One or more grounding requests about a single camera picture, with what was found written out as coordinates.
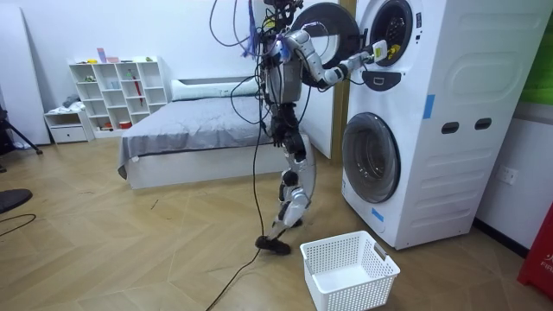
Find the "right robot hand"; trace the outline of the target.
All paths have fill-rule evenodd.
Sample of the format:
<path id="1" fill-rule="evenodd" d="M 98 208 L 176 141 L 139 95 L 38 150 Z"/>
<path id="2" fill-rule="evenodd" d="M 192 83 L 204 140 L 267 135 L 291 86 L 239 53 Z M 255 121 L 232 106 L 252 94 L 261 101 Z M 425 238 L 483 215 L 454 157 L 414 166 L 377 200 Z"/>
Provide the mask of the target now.
<path id="1" fill-rule="evenodd" d="M 388 42 L 386 40 L 380 40 L 371 44 L 368 47 L 368 52 L 370 53 L 370 63 L 377 63 L 380 66 L 385 67 L 396 53 L 396 48 L 394 45 L 388 46 Z"/>

